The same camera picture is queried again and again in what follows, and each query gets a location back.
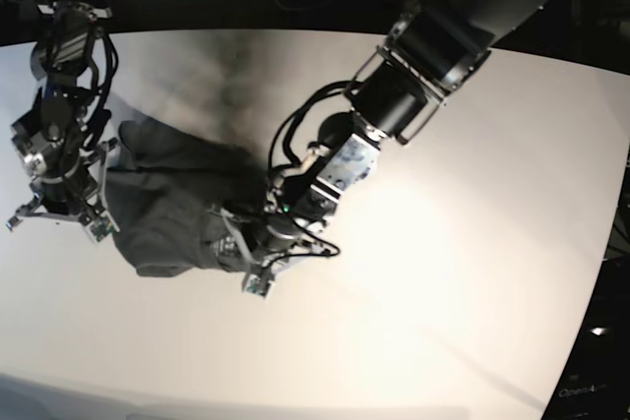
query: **black robot arm segment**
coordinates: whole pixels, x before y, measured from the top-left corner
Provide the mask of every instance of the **black robot arm segment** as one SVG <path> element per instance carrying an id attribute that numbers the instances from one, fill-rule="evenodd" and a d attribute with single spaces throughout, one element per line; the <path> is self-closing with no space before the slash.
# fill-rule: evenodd
<path id="1" fill-rule="evenodd" d="M 254 224 L 230 230 L 240 236 L 238 246 L 250 257 L 244 290 L 266 296 L 275 275 L 294 264 L 302 246 L 311 249 L 308 255 L 338 254 L 316 233 L 330 223 L 344 192 L 373 170 L 380 144 L 394 139 L 406 145 L 481 66 L 490 46 L 546 1 L 418 0 L 352 80 L 318 90 L 293 112 L 270 150 L 265 214 Z M 374 59 L 380 65 L 359 82 Z M 315 103 L 341 93 L 349 111 L 325 120 L 317 141 L 299 158 L 291 147 L 295 130 Z M 286 127 L 288 163 L 272 166 L 274 147 Z"/>
<path id="2" fill-rule="evenodd" d="M 73 221 L 100 241 L 115 230 L 103 197 L 105 159 L 115 140 L 99 142 L 111 116 L 105 103 L 118 68 L 118 54 L 102 24 L 110 12 L 106 0 L 39 1 L 48 27 L 31 54 L 37 81 L 33 105 L 12 126 L 33 198 L 7 226 L 13 230 L 27 217 Z M 104 74 L 93 59 L 99 40 Z M 79 78 L 86 72 L 90 84 L 82 87 Z M 90 173 L 95 164 L 96 178 Z"/>

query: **fabric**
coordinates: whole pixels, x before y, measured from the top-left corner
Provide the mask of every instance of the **fabric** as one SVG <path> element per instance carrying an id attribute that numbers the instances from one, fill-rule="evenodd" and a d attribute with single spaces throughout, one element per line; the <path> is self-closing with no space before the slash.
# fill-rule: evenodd
<path id="1" fill-rule="evenodd" d="M 138 275 L 244 270 L 239 259 L 217 259 L 210 244 L 227 235 L 224 202 L 252 209 L 264 202 L 265 173 L 251 155 L 150 118 L 123 122 L 119 135 L 120 161 L 107 171 L 106 197 L 120 226 L 115 245 Z"/>

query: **robotic arm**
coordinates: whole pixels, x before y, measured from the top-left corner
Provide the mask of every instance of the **robotic arm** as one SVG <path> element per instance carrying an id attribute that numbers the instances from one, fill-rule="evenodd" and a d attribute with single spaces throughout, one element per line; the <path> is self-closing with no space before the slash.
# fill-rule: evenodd
<path id="1" fill-rule="evenodd" d="M 250 271 L 246 292 L 266 297 L 276 276 L 305 257 L 333 257 L 340 249 L 317 236 L 332 220 L 344 192 L 374 167 L 385 140 L 406 145 L 483 64 L 490 46 L 547 0 L 419 0 L 394 24 L 368 60 L 381 61 L 363 82 L 365 66 L 346 82 L 318 90 L 289 116 L 274 138 L 264 214 L 227 228 Z M 350 108 L 326 119 L 317 141 L 300 159 L 291 139 L 318 101 L 343 94 Z M 287 164 L 272 165 L 286 128 Z"/>
<path id="2" fill-rule="evenodd" d="M 49 25 L 31 54 L 37 80 L 33 105 L 12 125 L 13 144 L 31 179 L 32 200 L 20 206 L 7 226 L 24 218 L 78 222 L 99 242 L 116 226 L 103 196 L 105 159 L 115 140 L 100 143 L 111 116 L 105 109 L 118 68 L 116 49 L 102 21 L 110 17 L 107 0 L 39 0 Z M 102 40 L 104 78 L 93 59 Z M 86 72 L 90 86 L 78 85 Z M 98 164 L 97 179 L 90 168 Z"/>

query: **white table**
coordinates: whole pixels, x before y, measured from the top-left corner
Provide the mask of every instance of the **white table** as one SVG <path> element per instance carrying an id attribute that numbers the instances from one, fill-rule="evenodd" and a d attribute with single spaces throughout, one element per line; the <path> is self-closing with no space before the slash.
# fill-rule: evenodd
<path id="1" fill-rule="evenodd" d="M 260 156 L 292 109 L 348 79 L 379 41 L 310 31 L 114 39 L 114 108 L 126 102 Z M 29 198 L 9 125 L 31 106 L 30 49 L 0 50 L 7 217 Z M 239 293 L 240 275 L 138 278 L 111 240 L 95 248 L 75 227 L 0 232 L 0 372 L 135 403 L 129 411 L 201 402 L 239 420 L 537 419 L 598 275 L 628 96 L 630 78 L 495 51 L 409 148 L 386 146 L 378 172 L 344 197 L 327 233 L 342 256 L 290 271 L 266 303 Z M 343 105 L 314 110 L 298 140 Z"/>

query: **white tabletop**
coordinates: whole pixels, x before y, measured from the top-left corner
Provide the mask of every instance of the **white tabletop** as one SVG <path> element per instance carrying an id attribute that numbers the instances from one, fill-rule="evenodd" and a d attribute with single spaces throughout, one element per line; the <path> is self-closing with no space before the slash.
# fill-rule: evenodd
<path id="1" fill-rule="evenodd" d="M 263 156 L 282 119 L 348 79 L 379 37 L 114 41 L 114 105 Z M 6 217 L 29 198 L 9 125 L 31 106 L 30 49 L 0 50 Z M 344 196 L 327 232 L 342 256 L 288 272 L 267 302 L 241 295 L 239 275 L 138 278 L 111 240 L 95 248 L 72 226 L 0 232 L 0 372 L 138 404 L 251 407 L 240 420 L 264 407 L 274 418 L 360 408 L 352 418 L 537 419 L 598 275 L 628 96 L 628 77 L 495 51 L 410 147 L 385 146 L 376 174 Z M 314 110 L 299 141 L 342 106 Z"/>

